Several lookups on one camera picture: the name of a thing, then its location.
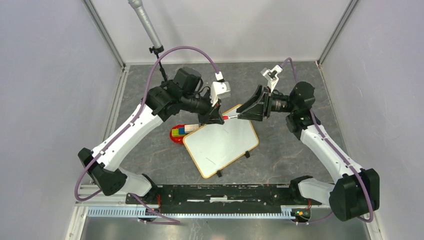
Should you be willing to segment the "silver microphone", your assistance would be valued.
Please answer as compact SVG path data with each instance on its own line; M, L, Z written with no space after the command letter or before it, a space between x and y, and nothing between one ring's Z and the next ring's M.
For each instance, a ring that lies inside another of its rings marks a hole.
M156 33L156 30L145 10L142 0L128 0L128 4L135 11L138 19L140 20L146 34L148 35L152 45L155 49L160 49L163 47L162 42L159 39L159 36Z

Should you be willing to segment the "red toy plate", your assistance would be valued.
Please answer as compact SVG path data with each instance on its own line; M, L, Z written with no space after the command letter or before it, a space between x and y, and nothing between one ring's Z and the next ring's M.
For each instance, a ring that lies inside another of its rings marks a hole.
M169 132L169 138L171 139L171 141L176 143L176 144L180 144L180 145L184 144L183 139L186 135L187 135L187 133L185 131L185 125L184 124L179 124L179 125L172 127L170 132Z

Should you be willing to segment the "green toy brick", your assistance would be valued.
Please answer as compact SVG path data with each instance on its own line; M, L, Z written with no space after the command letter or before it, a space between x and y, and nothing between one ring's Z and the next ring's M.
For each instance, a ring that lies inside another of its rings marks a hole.
M178 134L178 129L177 128L174 128L174 129L172 129L171 130L171 136L173 137L173 138L176 138L176 137L179 137L180 135Z

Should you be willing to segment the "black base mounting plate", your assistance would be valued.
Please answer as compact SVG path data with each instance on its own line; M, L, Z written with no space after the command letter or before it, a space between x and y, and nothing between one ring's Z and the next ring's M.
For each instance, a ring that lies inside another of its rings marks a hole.
M162 214L276 214L281 206L321 205L288 184L164 184L141 198Z

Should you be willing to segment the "red whiteboard marker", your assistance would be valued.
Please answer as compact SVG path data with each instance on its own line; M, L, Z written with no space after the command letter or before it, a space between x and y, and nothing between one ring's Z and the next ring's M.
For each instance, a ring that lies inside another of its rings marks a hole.
M237 119L238 116L237 115L224 115L222 118L224 120L230 120L230 119Z

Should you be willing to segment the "white toy brick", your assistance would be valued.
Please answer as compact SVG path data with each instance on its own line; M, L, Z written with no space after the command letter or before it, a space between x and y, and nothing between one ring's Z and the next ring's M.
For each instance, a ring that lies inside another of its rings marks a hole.
M184 125L184 132L186 134L191 133L199 128L199 124L186 124Z

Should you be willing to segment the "blue toy brick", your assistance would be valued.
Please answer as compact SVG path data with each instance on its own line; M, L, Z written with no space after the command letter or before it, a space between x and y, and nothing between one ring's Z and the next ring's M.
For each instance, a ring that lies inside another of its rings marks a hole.
M179 127L177 130L178 130L178 134L179 134L179 135L184 136L184 135L186 135L186 134L187 134L187 133L186 133L186 130L185 130L185 128L184 128L184 127Z

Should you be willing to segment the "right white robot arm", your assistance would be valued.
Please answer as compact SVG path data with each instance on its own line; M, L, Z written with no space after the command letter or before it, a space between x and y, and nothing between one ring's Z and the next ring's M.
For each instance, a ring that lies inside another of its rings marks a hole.
M380 176L373 168L356 163L328 135L312 110L314 92L305 81L298 82L288 95L259 85L237 108L237 117L261 122L272 112L286 113L288 130L315 154L334 181L330 184L310 175L295 178L289 184L289 199L295 204L310 199L327 205L342 222L358 218L371 223L380 207Z

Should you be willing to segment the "yellow framed whiteboard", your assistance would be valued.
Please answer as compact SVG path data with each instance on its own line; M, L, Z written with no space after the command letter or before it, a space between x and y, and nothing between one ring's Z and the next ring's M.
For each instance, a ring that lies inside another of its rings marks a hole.
M207 124L182 140L200 175L208 179L259 145L249 120L226 119L224 124Z

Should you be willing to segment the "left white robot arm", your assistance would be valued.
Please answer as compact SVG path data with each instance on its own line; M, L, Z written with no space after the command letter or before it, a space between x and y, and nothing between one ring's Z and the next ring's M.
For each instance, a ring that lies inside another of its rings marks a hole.
M203 83L201 74L189 67L180 68L173 79L148 90L131 116L101 144L82 148L77 156L99 191L105 196L124 191L136 194L145 204L153 203L157 190L152 182L120 165L148 133L180 111L197 114L201 124L224 124L221 99L230 96L231 88L221 73L215 76L217 81L200 95L197 87Z

